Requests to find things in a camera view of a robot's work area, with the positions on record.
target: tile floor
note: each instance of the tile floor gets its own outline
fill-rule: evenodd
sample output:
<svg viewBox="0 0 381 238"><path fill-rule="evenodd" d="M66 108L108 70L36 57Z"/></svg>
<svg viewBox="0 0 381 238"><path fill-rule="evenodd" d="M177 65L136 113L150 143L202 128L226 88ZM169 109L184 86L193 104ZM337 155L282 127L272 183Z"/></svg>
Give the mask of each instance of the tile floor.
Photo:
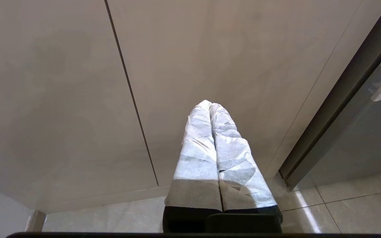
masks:
<svg viewBox="0 0 381 238"><path fill-rule="evenodd" d="M283 232L381 233L381 175L287 192L267 184L283 213ZM47 215L43 231L162 232L164 197Z"/></svg>

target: cabinet door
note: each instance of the cabinet door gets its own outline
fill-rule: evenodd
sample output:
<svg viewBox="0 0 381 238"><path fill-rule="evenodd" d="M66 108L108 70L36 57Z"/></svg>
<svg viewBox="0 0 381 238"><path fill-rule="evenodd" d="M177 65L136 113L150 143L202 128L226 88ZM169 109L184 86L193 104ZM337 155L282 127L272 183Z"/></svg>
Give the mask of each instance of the cabinet door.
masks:
<svg viewBox="0 0 381 238"><path fill-rule="evenodd" d="M110 0L160 185L187 114L222 104L265 172L360 0Z"/></svg>
<svg viewBox="0 0 381 238"><path fill-rule="evenodd" d="M104 2L0 1L0 192L40 209L156 186Z"/></svg>

